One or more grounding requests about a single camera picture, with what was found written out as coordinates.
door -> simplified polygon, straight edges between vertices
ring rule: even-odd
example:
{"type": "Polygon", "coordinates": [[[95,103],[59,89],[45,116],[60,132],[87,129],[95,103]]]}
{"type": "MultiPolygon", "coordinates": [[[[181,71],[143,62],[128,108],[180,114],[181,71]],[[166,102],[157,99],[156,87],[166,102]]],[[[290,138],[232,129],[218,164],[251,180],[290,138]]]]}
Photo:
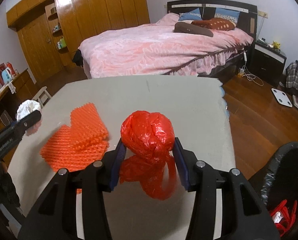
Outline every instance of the door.
{"type": "Polygon", "coordinates": [[[44,13],[18,32],[25,57],[38,83],[42,83],[62,69],[47,21],[44,13]]]}

electric kettle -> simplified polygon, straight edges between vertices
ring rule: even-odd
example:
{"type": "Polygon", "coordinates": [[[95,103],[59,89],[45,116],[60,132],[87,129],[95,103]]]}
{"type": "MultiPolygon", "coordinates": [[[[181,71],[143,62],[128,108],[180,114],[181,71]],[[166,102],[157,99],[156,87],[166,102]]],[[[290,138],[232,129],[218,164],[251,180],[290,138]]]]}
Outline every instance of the electric kettle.
{"type": "Polygon", "coordinates": [[[1,72],[2,80],[5,84],[9,83],[11,78],[11,69],[9,67],[6,67],[4,71],[1,72]]]}

foam fruit net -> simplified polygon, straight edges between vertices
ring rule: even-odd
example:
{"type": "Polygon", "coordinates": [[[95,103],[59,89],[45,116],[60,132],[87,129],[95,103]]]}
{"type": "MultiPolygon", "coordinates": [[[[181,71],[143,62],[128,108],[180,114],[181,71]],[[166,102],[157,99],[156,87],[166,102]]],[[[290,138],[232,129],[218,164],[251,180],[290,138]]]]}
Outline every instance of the foam fruit net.
{"type": "Polygon", "coordinates": [[[70,172],[83,170],[101,160],[109,143],[108,130],[92,103],[74,109],[71,127],[62,125],[40,151],[53,171],[67,168],[70,172]]]}

screw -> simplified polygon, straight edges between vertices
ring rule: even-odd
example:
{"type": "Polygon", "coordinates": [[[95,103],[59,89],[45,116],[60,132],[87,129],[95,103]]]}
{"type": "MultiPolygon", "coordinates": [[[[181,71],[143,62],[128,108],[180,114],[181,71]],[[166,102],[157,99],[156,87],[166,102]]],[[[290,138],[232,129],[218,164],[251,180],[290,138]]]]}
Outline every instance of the screw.
{"type": "Polygon", "coordinates": [[[204,161],[197,161],[196,166],[198,168],[203,168],[204,166],[206,166],[206,163],[204,161]]]}
{"type": "Polygon", "coordinates": [[[61,168],[59,171],[58,171],[58,174],[59,175],[65,175],[67,173],[67,169],[66,168],[61,168]]]}
{"type": "Polygon", "coordinates": [[[238,169],[232,169],[231,172],[235,176],[238,176],[240,174],[240,171],[238,169]]]}
{"type": "Polygon", "coordinates": [[[93,163],[93,166],[96,167],[96,168],[100,168],[102,166],[102,161],[95,161],[93,163]]]}

electrical outlet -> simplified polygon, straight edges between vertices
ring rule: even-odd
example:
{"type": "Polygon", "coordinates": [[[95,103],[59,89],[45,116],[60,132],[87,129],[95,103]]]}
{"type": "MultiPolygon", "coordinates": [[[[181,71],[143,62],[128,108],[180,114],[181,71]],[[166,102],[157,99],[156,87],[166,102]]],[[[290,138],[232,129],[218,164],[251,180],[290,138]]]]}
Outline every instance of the electrical outlet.
{"type": "Polygon", "coordinates": [[[261,17],[265,17],[265,18],[268,19],[268,13],[266,13],[266,12],[258,11],[258,15],[261,16],[261,17]]]}

